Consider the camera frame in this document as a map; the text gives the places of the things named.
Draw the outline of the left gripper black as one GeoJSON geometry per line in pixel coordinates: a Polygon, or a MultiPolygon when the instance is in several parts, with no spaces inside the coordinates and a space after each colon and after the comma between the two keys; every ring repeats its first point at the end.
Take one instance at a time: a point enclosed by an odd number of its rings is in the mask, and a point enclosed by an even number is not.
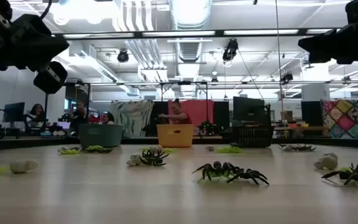
{"type": "Polygon", "coordinates": [[[9,32],[3,37],[0,56],[4,67],[40,70],[69,47],[62,35],[54,36],[41,18],[33,14],[21,15],[11,23],[9,32]]]}

